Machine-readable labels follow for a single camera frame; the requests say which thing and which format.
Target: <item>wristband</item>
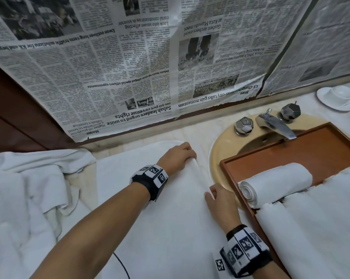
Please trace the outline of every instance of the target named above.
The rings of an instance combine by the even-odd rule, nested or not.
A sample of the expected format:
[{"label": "wristband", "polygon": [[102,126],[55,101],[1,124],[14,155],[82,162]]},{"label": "wristband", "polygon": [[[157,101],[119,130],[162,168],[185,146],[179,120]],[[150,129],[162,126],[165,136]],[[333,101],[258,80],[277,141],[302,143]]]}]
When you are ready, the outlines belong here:
[{"label": "wristband", "polygon": [[146,165],[131,176],[130,183],[138,182],[144,185],[149,191],[150,200],[156,201],[168,178],[164,169],[157,164]]},{"label": "wristband", "polygon": [[244,224],[231,230],[227,239],[228,244],[220,250],[219,258],[214,256],[220,278],[225,278],[225,269],[235,278],[251,276],[257,269],[273,261],[268,246]]}]

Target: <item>black cable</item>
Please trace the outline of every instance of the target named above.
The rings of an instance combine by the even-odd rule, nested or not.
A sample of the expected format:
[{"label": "black cable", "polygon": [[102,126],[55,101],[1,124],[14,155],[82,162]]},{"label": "black cable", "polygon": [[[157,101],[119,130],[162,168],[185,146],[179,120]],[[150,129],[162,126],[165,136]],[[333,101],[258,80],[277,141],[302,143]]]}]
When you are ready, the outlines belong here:
[{"label": "black cable", "polygon": [[115,253],[113,253],[115,255],[115,257],[118,259],[118,261],[120,262],[120,264],[122,265],[123,269],[126,271],[127,277],[128,279],[131,279],[130,276],[128,275],[127,269],[126,267],[123,265],[123,263],[121,262],[121,260],[119,259],[119,257],[117,257],[117,255]]}]

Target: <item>faucet spout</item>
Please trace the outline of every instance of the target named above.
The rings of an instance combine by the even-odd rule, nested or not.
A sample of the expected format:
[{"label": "faucet spout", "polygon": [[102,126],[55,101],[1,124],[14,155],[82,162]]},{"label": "faucet spout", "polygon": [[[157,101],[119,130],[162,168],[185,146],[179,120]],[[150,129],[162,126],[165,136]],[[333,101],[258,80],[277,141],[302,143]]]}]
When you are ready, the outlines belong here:
[{"label": "faucet spout", "polygon": [[268,109],[266,113],[262,113],[255,118],[256,124],[259,127],[268,127],[269,129],[277,132],[288,140],[293,140],[297,136],[283,121],[277,117],[272,116],[270,112],[272,109]]}]

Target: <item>white saucer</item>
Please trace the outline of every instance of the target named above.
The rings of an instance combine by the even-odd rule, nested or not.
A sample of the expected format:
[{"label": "white saucer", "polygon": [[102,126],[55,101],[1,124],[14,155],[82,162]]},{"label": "white saucer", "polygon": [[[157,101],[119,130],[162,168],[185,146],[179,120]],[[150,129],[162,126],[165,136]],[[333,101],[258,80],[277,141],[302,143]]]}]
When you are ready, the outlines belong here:
[{"label": "white saucer", "polygon": [[324,88],[320,88],[317,90],[317,98],[324,103],[326,106],[331,107],[335,110],[340,110],[342,112],[348,112],[350,111],[350,102],[348,104],[346,104],[345,106],[337,106],[329,101],[327,101],[324,98],[324,95],[330,90],[330,87],[324,87]]}]

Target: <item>newspaper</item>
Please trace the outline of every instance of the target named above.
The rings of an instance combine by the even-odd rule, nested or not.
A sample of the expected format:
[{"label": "newspaper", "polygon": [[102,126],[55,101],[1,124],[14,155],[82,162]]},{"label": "newspaper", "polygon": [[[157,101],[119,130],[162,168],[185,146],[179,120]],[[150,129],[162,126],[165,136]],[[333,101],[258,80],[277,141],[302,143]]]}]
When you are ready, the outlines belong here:
[{"label": "newspaper", "polygon": [[311,0],[0,0],[0,67],[76,142],[255,96]]},{"label": "newspaper", "polygon": [[319,0],[259,97],[350,74],[350,0]]}]

